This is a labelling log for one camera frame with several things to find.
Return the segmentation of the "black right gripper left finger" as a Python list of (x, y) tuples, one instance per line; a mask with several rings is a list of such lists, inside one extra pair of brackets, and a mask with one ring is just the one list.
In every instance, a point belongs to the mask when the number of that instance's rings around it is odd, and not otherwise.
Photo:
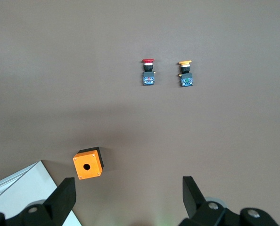
[(61, 226), (76, 203), (74, 178), (65, 178), (42, 204), (34, 204), (6, 219), (0, 212), (0, 226)]

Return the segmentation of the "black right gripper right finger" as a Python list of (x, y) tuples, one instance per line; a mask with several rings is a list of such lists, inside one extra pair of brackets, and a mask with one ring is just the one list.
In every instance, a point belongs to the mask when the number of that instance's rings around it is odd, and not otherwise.
[(188, 217), (181, 226), (278, 226), (265, 211), (244, 208), (236, 214), (216, 201), (207, 201), (192, 176), (184, 176), (183, 203)]

